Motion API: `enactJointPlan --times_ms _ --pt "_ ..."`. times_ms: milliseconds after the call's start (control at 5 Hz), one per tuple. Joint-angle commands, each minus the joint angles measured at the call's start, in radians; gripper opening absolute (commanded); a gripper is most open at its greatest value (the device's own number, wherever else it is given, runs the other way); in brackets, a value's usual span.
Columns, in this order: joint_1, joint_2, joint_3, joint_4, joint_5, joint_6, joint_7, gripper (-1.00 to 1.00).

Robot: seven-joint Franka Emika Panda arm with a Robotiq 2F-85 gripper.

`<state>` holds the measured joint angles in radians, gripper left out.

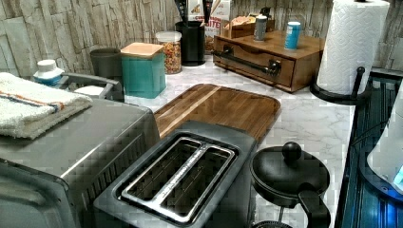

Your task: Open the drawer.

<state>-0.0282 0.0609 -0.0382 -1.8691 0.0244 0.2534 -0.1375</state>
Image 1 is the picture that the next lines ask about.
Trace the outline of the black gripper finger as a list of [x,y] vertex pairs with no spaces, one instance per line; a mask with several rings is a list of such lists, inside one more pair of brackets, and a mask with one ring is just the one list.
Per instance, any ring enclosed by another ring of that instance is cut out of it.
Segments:
[[210,13],[213,5],[213,0],[202,0],[202,6],[203,6],[203,22],[207,24],[210,19]]

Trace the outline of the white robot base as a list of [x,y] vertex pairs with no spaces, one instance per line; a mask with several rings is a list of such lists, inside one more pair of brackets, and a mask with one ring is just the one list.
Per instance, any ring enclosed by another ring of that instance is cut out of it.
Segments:
[[388,125],[367,157],[370,168],[398,193],[403,191],[403,88],[399,87]]

